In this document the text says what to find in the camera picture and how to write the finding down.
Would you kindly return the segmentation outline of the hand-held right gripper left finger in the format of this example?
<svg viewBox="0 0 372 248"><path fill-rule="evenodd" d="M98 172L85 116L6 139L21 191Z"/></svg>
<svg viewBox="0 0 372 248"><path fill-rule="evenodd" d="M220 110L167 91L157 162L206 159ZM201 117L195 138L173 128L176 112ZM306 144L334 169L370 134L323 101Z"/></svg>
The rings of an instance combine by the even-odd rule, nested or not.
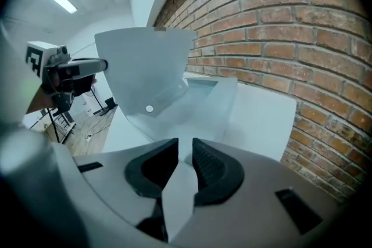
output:
<svg viewBox="0 0 372 248"><path fill-rule="evenodd" d="M178 139L74 158L84 179L117 215L143 233L168 241L162 192L178 165Z"/></svg>

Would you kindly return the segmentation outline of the black metal stand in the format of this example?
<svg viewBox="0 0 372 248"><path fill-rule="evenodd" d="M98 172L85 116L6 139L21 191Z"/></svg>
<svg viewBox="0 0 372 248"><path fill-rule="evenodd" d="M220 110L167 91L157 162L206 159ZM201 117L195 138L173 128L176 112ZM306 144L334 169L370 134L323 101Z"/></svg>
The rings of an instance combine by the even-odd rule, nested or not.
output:
<svg viewBox="0 0 372 248"><path fill-rule="evenodd" d="M73 132L76 123L70 122L65 114L52 116L52 127L58 143L64 143L67 137Z"/></svg>

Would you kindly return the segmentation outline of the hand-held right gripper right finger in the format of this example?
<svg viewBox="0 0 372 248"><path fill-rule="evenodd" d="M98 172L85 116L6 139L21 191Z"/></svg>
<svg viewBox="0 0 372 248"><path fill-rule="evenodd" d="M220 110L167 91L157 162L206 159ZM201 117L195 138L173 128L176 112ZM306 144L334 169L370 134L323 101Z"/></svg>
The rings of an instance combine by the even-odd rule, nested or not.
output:
<svg viewBox="0 0 372 248"><path fill-rule="evenodd" d="M176 248L308 248L338 202L269 157L194 138L199 189Z"/></svg>

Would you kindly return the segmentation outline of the white sheet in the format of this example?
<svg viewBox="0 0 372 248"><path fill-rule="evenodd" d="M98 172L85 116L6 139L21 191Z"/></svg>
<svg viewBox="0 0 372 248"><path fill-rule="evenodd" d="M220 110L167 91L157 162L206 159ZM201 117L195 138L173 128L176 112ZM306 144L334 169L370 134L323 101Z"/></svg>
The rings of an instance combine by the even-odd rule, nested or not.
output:
<svg viewBox="0 0 372 248"><path fill-rule="evenodd" d="M127 120L152 141L130 160L124 176L134 191L155 200L137 228L167 242L162 192L180 161L191 163L198 190L194 207L225 202L244 171L217 150L237 93L234 78L184 78L194 34L189 30L134 27L95 35L105 77Z"/></svg>

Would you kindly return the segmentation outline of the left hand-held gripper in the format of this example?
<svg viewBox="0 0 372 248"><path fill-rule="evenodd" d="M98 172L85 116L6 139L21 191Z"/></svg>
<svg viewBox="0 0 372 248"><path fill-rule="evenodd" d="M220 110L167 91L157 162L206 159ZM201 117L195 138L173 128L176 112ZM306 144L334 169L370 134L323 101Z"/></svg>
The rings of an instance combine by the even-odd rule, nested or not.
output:
<svg viewBox="0 0 372 248"><path fill-rule="evenodd" d="M27 43L26 63L41 79L41 87L55 102L57 114L68 112L74 98L91 89L95 75L105 71L104 59L72 59L65 45L52 45L41 41ZM58 71L60 91L55 92L49 83L48 71Z"/></svg>

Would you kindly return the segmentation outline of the person's left hand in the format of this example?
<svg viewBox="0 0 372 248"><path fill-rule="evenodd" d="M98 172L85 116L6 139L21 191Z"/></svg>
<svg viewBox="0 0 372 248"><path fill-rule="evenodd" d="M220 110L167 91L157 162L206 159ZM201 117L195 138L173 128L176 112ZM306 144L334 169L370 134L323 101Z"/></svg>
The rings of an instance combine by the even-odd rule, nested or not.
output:
<svg viewBox="0 0 372 248"><path fill-rule="evenodd" d="M60 91L60 87L59 87L60 79L59 79L58 71L55 69L50 69L48 71L48 78L49 78L49 83L52 86L53 90L55 92L59 92Z"/></svg>

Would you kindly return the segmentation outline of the person's left forearm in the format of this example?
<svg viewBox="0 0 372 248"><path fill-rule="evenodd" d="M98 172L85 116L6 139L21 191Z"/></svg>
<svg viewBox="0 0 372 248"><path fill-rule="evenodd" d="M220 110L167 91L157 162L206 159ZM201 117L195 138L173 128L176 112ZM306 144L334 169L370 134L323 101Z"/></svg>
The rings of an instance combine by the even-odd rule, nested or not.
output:
<svg viewBox="0 0 372 248"><path fill-rule="evenodd" d="M39 87L26 111L26 114L37 112L42 109L54 109L55 107L56 105L52 97L47 94L42 87Z"/></svg>

